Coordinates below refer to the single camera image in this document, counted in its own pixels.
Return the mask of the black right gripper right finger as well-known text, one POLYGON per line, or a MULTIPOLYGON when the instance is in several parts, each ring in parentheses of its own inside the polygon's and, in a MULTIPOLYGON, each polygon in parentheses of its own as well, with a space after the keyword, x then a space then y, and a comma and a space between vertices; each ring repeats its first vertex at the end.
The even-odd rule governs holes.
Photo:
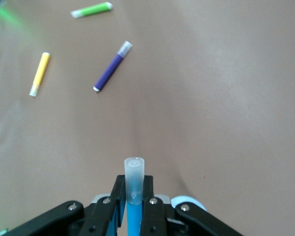
POLYGON ((156 196, 153 176, 145 176, 143 183, 142 236, 240 236, 241 233, 222 222, 186 196, 171 201, 156 196))

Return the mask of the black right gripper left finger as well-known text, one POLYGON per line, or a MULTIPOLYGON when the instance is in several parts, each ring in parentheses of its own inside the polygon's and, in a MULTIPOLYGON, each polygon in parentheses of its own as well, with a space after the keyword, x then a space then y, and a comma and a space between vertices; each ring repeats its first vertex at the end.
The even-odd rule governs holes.
POLYGON ((8 231, 6 236, 116 236, 125 209, 125 176, 118 175, 109 195, 88 206, 67 201, 8 231))

